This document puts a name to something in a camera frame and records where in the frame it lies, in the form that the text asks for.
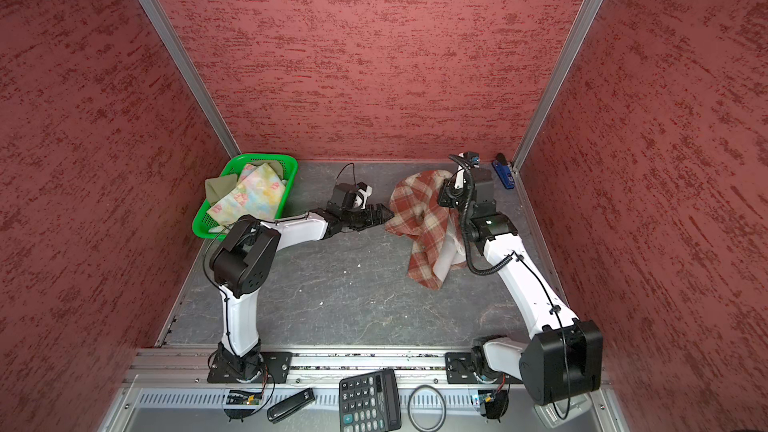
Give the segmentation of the red plaid skirt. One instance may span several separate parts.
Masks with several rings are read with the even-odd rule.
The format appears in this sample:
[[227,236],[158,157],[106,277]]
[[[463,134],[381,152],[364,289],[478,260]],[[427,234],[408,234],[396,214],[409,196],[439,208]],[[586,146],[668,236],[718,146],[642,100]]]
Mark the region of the red plaid skirt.
[[394,213],[385,230],[413,241],[408,277],[439,290],[448,273],[466,265],[466,251],[459,231],[458,212],[438,204],[447,170],[410,175],[394,188],[389,209]]

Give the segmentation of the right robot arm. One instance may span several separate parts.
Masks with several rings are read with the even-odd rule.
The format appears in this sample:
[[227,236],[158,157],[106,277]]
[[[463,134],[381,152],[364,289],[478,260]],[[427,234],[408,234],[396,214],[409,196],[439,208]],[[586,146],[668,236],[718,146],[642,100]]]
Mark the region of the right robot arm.
[[437,203],[458,213],[466,264],[476,276],[497,275],[521,313],[528,341],[485,337],[475,341],[473,367],[490,381],[510,376],[522,382],[534,403],[556,404],[601,385],[603,335],[581,320],[527,257],[512,221],[496,210],[492,185],[467,173],[445,180]]

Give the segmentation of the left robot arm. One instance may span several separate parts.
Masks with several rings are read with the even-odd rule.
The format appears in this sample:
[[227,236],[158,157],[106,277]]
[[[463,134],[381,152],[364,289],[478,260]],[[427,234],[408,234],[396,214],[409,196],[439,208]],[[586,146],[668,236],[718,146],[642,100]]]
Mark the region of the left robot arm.
[[231,224],[209,260],[210,282],[221,294],[223,308],[223,334],[213,354],[214,370],[240,383],[267,378],[257,326],[258,294],[278,252],[342,232],[364,231],[393,217],[388,207],[368,204],[357,210],[318,208],[279,220],[245,215]]

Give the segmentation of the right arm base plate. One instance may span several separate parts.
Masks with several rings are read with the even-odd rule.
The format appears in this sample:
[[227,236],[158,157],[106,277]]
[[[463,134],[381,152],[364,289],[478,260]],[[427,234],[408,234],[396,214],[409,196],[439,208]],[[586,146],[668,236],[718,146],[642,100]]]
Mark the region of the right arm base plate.
[[447,352],[444,354],[446,377],[449,384],[483,384],[487,386],[522,385],[520,379],[506,374],[504,378],[500,373],[492,372],[485,375],[478,374],[474,367],[470,352]]

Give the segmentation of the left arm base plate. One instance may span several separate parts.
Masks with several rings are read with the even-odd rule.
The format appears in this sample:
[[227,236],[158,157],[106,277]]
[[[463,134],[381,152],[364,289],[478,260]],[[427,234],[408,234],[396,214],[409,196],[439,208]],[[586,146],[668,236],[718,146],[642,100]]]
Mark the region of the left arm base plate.
[[[270,380],[277,384],[284,384],[287,380],[293,354],[291,352],[262,352],[261,356],[261,364],[267,368]],[[209,360],[207,382],[210,384],[243,384],[251,386],[261,384],[265,378],[266,374],[259,372],[249,381],[237,379],[233,373],[226,369],[224,361],[218,356],[217,352]]]

